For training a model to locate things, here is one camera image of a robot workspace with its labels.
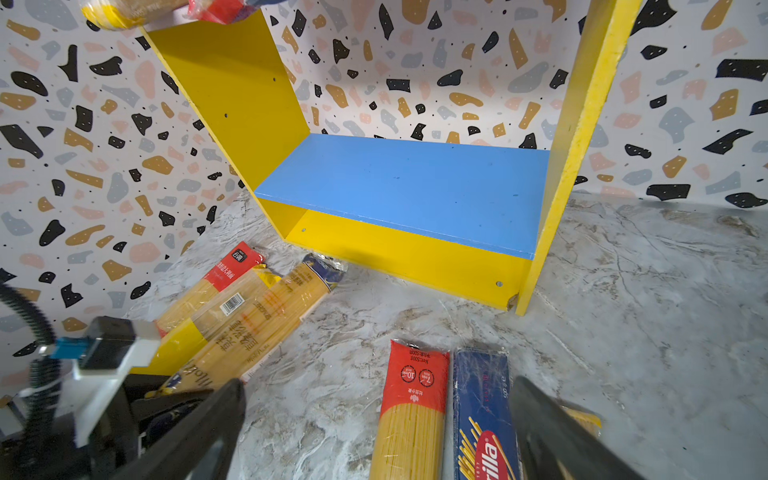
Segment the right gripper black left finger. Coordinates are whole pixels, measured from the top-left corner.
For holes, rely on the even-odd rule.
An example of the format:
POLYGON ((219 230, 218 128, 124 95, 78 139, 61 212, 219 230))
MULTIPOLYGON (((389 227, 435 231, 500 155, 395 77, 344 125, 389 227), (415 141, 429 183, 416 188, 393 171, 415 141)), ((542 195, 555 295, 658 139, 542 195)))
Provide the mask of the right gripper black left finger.
POLYGON ((225 479, 246 410, 235 378, 215 391, 115 479, 225 479))

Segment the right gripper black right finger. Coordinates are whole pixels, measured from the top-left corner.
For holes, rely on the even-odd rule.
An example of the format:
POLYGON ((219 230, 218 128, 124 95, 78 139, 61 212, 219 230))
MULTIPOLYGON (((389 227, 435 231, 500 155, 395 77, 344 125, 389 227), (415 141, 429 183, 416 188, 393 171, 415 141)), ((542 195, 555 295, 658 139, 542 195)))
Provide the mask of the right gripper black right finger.
POLYGON ((532 381, 517 376, 509 409, 527 479, 639 479, 532 381))

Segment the dark blue spaghetti bag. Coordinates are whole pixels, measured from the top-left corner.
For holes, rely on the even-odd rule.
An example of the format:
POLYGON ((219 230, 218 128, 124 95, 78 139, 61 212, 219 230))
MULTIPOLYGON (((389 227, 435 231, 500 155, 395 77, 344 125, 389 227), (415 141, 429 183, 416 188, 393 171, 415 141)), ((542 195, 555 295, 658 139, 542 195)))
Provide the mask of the dark blue spaghetti bag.
POLYGON ((267 292, 247 300, 194 357, 147 396, 217 390, 231 379, 246 381, 253 369, 289 337, 341 282, 347 265, 317 253, 267 292))

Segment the yellow top spaghetti bag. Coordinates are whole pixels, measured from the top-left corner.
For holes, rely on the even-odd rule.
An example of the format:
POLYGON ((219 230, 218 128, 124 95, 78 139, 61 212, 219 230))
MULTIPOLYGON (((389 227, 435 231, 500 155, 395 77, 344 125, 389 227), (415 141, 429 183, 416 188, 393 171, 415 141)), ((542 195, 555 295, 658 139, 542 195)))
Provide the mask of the yellow top spaghetti bag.
POLYGON ((79 6, 87 21, 101 29, 129 30, 188 5, 187 0, 86 0, 79 6))

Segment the red ends clear spaghetti bag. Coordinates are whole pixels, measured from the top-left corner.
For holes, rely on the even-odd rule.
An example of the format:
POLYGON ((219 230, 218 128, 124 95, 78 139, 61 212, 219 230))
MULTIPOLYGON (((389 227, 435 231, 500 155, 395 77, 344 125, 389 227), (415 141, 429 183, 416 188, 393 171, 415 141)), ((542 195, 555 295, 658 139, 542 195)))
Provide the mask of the red ends clear spaghetti bag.
POLYGON ((248 18, 259 8, 257 1, 190 0, 186 17, 190 20, 230 25, 248 18))

